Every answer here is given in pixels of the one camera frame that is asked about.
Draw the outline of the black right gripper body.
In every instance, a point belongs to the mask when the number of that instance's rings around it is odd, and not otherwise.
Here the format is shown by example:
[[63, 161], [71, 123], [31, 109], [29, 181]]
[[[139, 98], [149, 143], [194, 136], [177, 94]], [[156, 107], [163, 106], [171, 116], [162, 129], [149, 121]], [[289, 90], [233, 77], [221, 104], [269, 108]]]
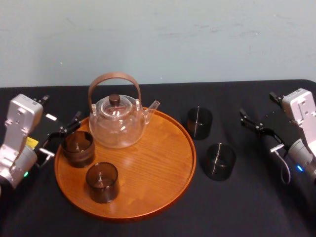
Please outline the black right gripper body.
[[300, 139], [298, 128], [290, 122], [283, 110], [270, 112], [262, 118], [261, 123], [263, 124], [261, 132], [264, 135], [274, 137], [285, 146], [292, 146]]

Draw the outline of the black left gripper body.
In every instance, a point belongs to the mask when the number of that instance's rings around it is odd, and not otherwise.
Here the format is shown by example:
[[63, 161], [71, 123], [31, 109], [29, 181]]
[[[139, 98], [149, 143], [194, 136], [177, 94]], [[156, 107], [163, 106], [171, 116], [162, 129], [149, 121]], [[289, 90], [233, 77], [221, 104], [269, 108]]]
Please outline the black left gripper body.
[[55, 158], [58, 146], [65, 138], [65, 125], [56, 117], [46, 114], [27, 137], [28, 170], [40, 169]]

